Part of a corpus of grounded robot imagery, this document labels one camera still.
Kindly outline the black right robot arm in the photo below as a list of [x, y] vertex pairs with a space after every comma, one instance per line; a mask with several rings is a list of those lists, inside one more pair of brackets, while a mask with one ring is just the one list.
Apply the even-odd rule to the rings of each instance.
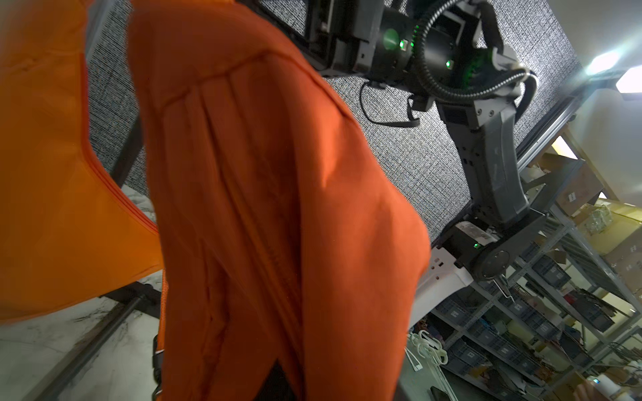
[[473, 282], [500, 285], [545, 227], [566, 186], [563, 173], [527, 183], [513, 129], [537, 75], [504, 42], [488, 1], [310, 1], [299, 40], [324, 77], [359, 76], [364, 87], [408, 93], [401, 127], [436, 108], [453, 141], [471, 205], [437, 239], [416, 289], [411, 323]]

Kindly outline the dark orange waist bag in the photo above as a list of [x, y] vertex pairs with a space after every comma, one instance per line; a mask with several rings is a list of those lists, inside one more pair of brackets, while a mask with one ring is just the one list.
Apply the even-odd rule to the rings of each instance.
[[390, 400], [421, 217], [350, 108], [233, 1], [135, 1], [128, 62], [168, 283], [162, 399]]

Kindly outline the bright orange waist bag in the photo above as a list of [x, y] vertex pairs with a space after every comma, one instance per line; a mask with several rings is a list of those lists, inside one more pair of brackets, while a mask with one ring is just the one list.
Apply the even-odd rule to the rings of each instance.
[[162, 268], [155, 224], [90, 145], [87, 1], [1, 4], [1, 321]]

